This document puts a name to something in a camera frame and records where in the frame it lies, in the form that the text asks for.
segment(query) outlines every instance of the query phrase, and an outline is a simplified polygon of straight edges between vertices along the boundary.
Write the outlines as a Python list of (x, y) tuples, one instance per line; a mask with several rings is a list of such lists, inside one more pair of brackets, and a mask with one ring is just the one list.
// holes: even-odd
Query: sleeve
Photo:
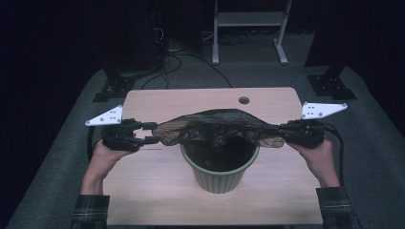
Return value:
[(345, 188), (318, 188), (316, 194), (318, 195), (324, 228), (363, 228), (352, 208), (352, 203)]
[(71, 229), (106, 229), (109, 204), (109, 196), (78, 196)]

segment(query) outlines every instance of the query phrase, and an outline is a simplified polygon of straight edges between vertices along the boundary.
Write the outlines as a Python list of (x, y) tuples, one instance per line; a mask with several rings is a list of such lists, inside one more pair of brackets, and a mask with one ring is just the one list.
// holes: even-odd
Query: white triangular bracket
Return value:
[(346, 103), (343, 104), (326, 104), (326, 103), (308, 103), (303, 105), (302, 119), (319, 119), (335, 113), (341, 112), (348, 108)]
[(105, 125), (115, 125), (121, 123), (122, 119), (122, 105), (115, 107), (104, 114), (87, 120), (85, 122), (86, 126), (105, 126)]

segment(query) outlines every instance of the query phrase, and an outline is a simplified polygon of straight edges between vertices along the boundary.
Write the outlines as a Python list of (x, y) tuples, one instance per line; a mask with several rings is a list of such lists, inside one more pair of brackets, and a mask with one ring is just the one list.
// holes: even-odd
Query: table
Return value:
[(287, 0), (284, 11), (261, 11), (261, 12), (218, 12), (218, 0), (215, 0), (214, 7), (214, 41), (212, 44), (212, 63), (220, 63), (218, 50), (218, 28), (219, 27), (252, 27), (252, 26), (279, 26), (280, 31), (277, 38), (273, 39), (280, 62), (283, 65), (288, 63), (286, 54), (281, 45), (284, 32), (291, 9), (292, 0)]
[[(249, 98), (244, 105), (239, 98)], [(236, 108), (272, 124), (300, 118), (292, 88), (188, 89), (131, 91), (123, 118), (162, 123), (180, 115)], [(137, 137), (150, 135), (138, 131)], [(240, 184), (211, 194), (194, 179), (180, 146), (147, 145), (124, 157), (104, 181), (111, 196), (112, 225), (288, 225), (322, 223), (306, 162), (287, 145), (261, 148)]]

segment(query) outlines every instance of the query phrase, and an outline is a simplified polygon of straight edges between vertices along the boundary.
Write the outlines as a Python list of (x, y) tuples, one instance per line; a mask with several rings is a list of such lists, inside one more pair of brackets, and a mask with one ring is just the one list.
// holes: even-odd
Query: shirt cuff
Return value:
[(77, 197), (72, 222), (107, 221), (109, 196), (80, 195)]
[(352, 203), (344, 187), (318, 188), (322, 218), (343, 217), (354, 214)]

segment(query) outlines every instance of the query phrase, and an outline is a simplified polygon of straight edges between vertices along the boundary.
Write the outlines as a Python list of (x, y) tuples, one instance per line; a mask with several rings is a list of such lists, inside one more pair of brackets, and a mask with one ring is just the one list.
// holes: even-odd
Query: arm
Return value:
[(103, 196), (103, 180), (122, 157), (130, 154), (128, 151), (112, 151), (102, 144), (102, 140), (96, 144), (76, 201), (72, 229), (107, 228), (110, 197)]
[(324, 228), (363, 228), (344, 187), (340, 186), (333, 163), (332, 143), (324, 142), (314, 149), (288, 143), (305, 159), (309, 170), (318, 179), (321, 188), (316, 189)]

